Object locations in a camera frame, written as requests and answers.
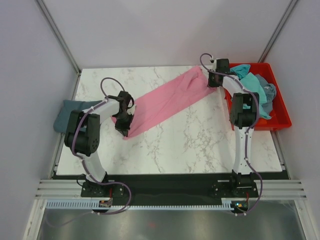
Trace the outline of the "pink t shirt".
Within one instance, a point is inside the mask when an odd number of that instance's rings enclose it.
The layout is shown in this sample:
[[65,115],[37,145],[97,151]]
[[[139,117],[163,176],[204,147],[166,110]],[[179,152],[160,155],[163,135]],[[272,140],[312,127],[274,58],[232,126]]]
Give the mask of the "pink t shirt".
[[150,130],[216,91],[208,87],[208,80],[199,66],[173,79],[162,77],[157,68],[153,71],[154,78],[150,80],[159,86],[134,99],[135,113],[128,136],[122,136],[125,139]]

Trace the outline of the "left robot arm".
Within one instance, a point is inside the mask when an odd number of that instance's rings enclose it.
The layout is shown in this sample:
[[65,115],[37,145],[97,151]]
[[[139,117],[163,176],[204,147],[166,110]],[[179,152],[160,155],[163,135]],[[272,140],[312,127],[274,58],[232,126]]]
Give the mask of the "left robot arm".
[[114,118],[114,128],[123,137],[127,137],[134,118],[133,97],[127,91],[120,91],[117,96],[109,95],[98,104],[84,110],[70,113],[64,144],[77,157],[85,171],[86,179],[93,182],[92,191],[99,197],[106,196],[110,185],[104,181],[107,172],[102,167],[98,155],[101,124]]

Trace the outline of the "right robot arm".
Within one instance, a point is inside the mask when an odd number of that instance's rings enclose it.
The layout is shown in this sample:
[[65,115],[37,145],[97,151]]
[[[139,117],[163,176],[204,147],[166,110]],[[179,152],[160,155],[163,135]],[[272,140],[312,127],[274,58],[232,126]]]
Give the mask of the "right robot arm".
[[255,172],[250,159],[254,126],[260,116],[259,94],[244,87],[238,76],[230,71],[227,58],[211,58],[210,62],[208,87],[223,87],[232,96],[229,121],[235,132],[235,160],[229,191],[233,196],[240,197],[253,182]]

